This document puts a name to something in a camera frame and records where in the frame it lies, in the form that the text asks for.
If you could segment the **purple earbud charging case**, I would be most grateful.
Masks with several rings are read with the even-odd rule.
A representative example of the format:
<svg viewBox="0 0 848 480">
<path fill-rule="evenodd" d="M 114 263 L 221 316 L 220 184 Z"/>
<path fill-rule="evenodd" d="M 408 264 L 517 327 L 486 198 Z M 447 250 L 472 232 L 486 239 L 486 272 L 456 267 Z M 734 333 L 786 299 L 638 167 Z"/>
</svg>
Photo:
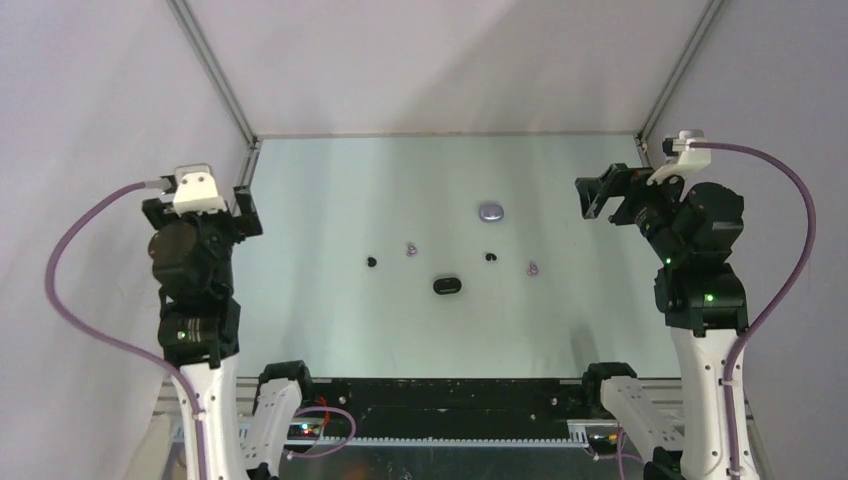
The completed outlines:
<svg viewBox="0 0 848 480">
<path fill-rule="evenodd" d="M 484 223 L 500 222 L 505 217 L 504 207 L 496 202 L 483 203 L 478 208 L 478 218 Z"/>
</svg>

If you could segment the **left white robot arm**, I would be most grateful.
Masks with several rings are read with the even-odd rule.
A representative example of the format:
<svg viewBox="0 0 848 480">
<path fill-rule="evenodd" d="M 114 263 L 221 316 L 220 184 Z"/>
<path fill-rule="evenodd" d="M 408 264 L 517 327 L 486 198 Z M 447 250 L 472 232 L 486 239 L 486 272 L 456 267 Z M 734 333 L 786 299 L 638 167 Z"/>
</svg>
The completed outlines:
<svg viewBox="0 0 848 480">
<path fill-rule="evenodd" d="M 232 251 L 262 233 L 248 186 L 234 190 L 233 214 L 213 193 L 170 202 L 146 200 L 155 229 L 148 245 L 159 282 L 158 342 L 174 373 L 190 479 L 276 479 L 294 416 L 316 403 L 306 364 L 272 363 L 258 377 L 253 419 L 239 435 L 237 366 L 241 307 L 234 297 Z"/>
</svg>

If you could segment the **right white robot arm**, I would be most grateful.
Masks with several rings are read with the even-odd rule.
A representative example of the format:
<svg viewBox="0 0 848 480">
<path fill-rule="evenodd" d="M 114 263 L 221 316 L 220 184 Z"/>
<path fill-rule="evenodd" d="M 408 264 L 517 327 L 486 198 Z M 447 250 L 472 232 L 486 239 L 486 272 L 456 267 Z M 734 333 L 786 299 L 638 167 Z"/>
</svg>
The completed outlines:
<svg viewBox="0 0 848 480">
<path fill-rule="evenodd" d="M 612 416 L 644 461 L 647 479 L 755 479 L 735 344 L 749 329 L 744 286 L 729 258 L 741 235 L 743 198 L 712 182 L 687 186 L 682 174 L 613 164 L 575 182 L 581 214 L 598 217 L 608 200 L 620 204 L 616 226 L 633 225 L 661 266 L 654 280 L 657 309 L 679 363 L 684 429 L 647 398 L 625 363 L 591 364 L 581 402 L 596 418 Z"/>
</svg>

